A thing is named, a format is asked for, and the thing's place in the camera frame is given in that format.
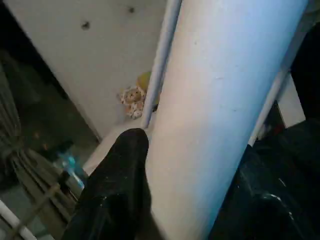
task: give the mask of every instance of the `white pipe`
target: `white pipe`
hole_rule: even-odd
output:
[[[165,239],[215,222],[307,0],[183,0],[146,162]]]
[[[141,127],[146,129],[149,125],[153,104],[158,96],[158,88],[163,77],[172,38],[176,29],[177,19],[182,0],[167,0],[158,46],[155,53],[149,86],[144,101],[141,116]]]
[[[17,216],[0,200],[0,215],[8,222],[12,228],[19,225],[20,220]],[[27,228],[23,227],[20,231],[20,236],[24,240],[37,240],[37,238],[32,234],[32,232]]]
[[[265,103],[264,103],[263,108],[261,110],[261,113],[258,117],[258,120],[256,121],[255,127],[253,129],[250,140],[248,142],[248,144],[250,146],[254,145],[254,143],[257,139],[258,133],[259,133],[262,125],[266,121],[266,118],[270,112],[270,109],[276,100],[278,92],[279,92],[281,86],[283,85],[284,79],[286,78],[286,76],[288,74],[288,71],[289,71],[289,69],[290,69],[290,67],[291,67],[291,65],[297,55],[297,52],[298,52],[306,34],[312,28],[312,26],[316,20],[316,17],[317,17],[317,14],[310,14],[309,13],[309,14],[306,14],[305,16],[303,16],[303,18],[301,19],[301,21],[296,29],[295,35],[291,41],[291,44],[288,48],[288,51],[284,57],[284,60],[281,65],[281,69],[273,81],[273,84],[271,86],[271,89],[270,89],[267,97],[266,97],[266,100],[265,100]]]

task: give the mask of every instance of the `stuffed toy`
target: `stuffed toy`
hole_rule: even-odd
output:
[[[150,76],[150,71],[141,74],[137,78],[135,86],[129,87],[118,94],[118,98],[125,106],[125,113],[132,119],[137,119],[142,116]]]
[[[125,106],[125,113],[132,119],[141,117],[144,105],[146,93],[139,86],[132,86],[124,90],[119,94],[121,103]]]

